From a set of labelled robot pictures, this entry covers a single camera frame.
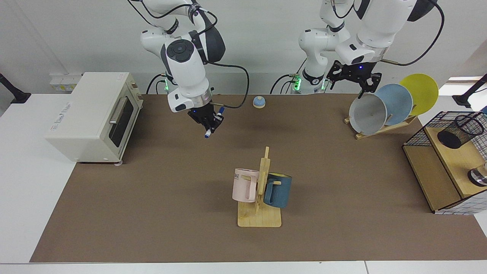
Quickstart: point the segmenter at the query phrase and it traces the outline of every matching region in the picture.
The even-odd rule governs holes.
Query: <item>oven handle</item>
[[[118,100],[117,106],[115,107],[115,111],[113,112],[113,115],[110,118],[110,122],[109,122],[110,124],[112,125],[118,124],[120,118],[122,117],[123,110],[128,100],[129,99],[127,97],[123,97]]]

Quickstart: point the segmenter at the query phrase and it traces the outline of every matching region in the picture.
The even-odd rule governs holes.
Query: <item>oven label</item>
[[[67,102],[66,103],[66,105],[63,107],[63,109],[61,110],[61,112],[59,112],[59,115],[57,115],[57,118],[54,121],[54,124],[49,129],[49,131],[56,131],[57,130],[57,128],[59,127],[59,125],[61,124],[61,122],[66,117],[66,114],[71,109],[72,105],[73,105],[72,102]]]
[[[117,82],[123,81],[124,78],[125,78],[125,73],[121,73],[117,78]]]

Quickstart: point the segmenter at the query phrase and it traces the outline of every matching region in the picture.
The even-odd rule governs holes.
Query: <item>oven window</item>
[[[133,113],[132,102],[130,102],[127,96],[125,97],[127,98],[127,104],[125,104],[125,107],[122,111],[122,116],[120,117],[118,123],[112,126],[112,129],[110,129],[110,134],[108,135],[110,140],[112,140],[112,142],[117,147],[120,147],[120,143],[122,142],[123,135],[125,134],[125,130],[129,125],[130,117],[132,116]]]

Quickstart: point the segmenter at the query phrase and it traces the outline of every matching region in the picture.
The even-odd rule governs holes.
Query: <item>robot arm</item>
[[[345,14],[350,7],[349,2],[349,0],[337,0],[337,12]],[[323,0],[319,15],[327,24],[326,28],[307,29],[299,38],[300,48],[307,56],[304,69],[300,72],[300,90],[297,91],[302,94],[320,92],[320,84],[328,65],[328,58],[322,54],[335,51],[338,44],[350,38],[350,33],[345,28],[345,21],[335,16],[331,0]]]
[[[215,113],[210,104],[212,94],[204,65],[207,61],[219,61],[225,53],[223,39],[207,16],[210,12],[194,0],[144,0],[142,3],[149,12],[159,17],[155,23],[158,28],[142,32],[142,45],[162,60],[168,78],[178,85],[168,95],[171,110],[188,110],[188,115],[202,124],[209,136],[221,124],[223,117],[222,111]],[[162,16],[171,10],[170,15]],[[174,15],[188,16],[195,29],[175,36],[179,22]]]
[[[337,14],[346,14],[348,10],[346,7],[355,5],[355,1],[323,0],[320,16],[328,24],[327,28],[322,29],[321,35],[318,34],[320,32],[308,36],[303,33],[300,37],[300,46],[307,55],[307,67],[302,72],[302,78],[314,80],[311,85],[316,86],[311,92],[305,91],[305,93],[319,91],[317,88],[319,81],[316,80],[316,76],[326,69],[327,64],[326,57],[321,55],[323,51],[335,51],[343,61],[342,64],[336,60],[326,76],[332,82],[331,89],[336,81],[346,79],[358,83],[362,88],[361,94],[375,92],[382,74],[372,73],[373,68],[383,59],[396,33],[402,29],[406,21],[416,21],[431,10],[432,6],[425,6],[425,1],[362,0],[358,10],[353,6],[362,20],[362,26],[357,35],[351,37],[348,31],[344,30],[345,22]],[[310,41],[302,43],[303,37],[308,37]]]

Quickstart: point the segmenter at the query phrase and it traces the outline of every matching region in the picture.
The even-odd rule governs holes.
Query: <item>yellow plate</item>
[[[399,82],[411,93],[416,105],[411,115],[420,115],[430,110],[438,99],[438,85],[426,74],[411,74]]]

